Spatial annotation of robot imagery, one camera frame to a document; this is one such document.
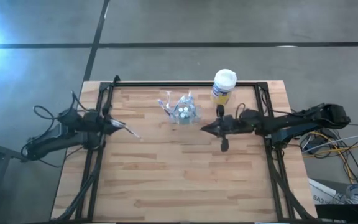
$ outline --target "white lid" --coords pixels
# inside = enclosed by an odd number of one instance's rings
[[[236,86],[237,75],[229,69],[219,70],[215,75],[214,83],[222,90],[231,90]]]

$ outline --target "gray floor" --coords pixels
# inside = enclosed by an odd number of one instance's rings
[[[0,44],[92,43],[102,0],[0,0]],[[358,41],[358,1],[112,0],[101,42]],[[0,49],[0,144],[19,150],[79,92],[90,49]],[[284,80],[290,104],[343,105],[358,123],[358,47],[99,49],[91,80],[210,80],[230,68],[241,80]],[[358,134],[357,126],[341,130]],[[358,160],[358,149],[354,151]],[[46,161],[60,165],[63,152]],[[347,183],[338,157],[305,159],[308,175]],[[47,220],[60,170],[40,162],[9,166],[0,223]]]

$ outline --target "container with white lid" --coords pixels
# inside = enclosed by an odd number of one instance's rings
[[[215,75],[211,92],[211,100],[218,105],[225,105],[236,87],[237,75],[229,69],[222,69]]]

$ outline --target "wooden table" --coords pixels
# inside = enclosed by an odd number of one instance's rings
[[[80,98],[84,106],[96,106],[99,84],[84,83]],[[290,111],[283,81],[268,81],[268,85],[273,108]],[[202,107],[201,124],[170,124],[157,104],[159,98],[166,100],[167,90],[172,91],[172,102],[191,90],[195,103]],[[114,89],[112,116],[127,123],[143,141],[124,130],[107,137],[94,222],[276,221],[262,138],[228,136],[230,149],[222,153],[221,140],[200,131],[216,119],[210,93],[206,87]],[[254,90],[236,87],[225,106],[226,114],[234,115],[239,103],[256,110]],[[86,151],[79,151],[65,161],[52,218],[62,214],[78,193],[85,157]],[[315,217],[299,148],[286,148],[284,161],[291,190]]]

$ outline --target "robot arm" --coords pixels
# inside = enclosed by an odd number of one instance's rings
[[[38,160],[50,152],[77,145],[82,145],[86,150],[95,150],[100,144],[100,134],[110,135],[123,128],[113,125],[115,120],[112,117],[106,122],[96,110],[87,111],[83,117],[74,109],[67,109],[61,114],[64,116],[58,117],[59,124],[53,129],[27,141],[25,157],[28,160]]]
[[[244,110],[238,118],[233,118],[232,115],[224,115],[223,106],[218,105],[217,116],[213,123],[203,126],[201,130],[223,139],[222,152],[229,149],[227,134],[255,132],[259,136],[268,136],[283,128],[292,127],[293,129],[286,131],[295,137],[319,128],[341,129],[351,122],[344,108],[334,104],[320,104],[308,110],[275,118],[265,117],[250,109]]]

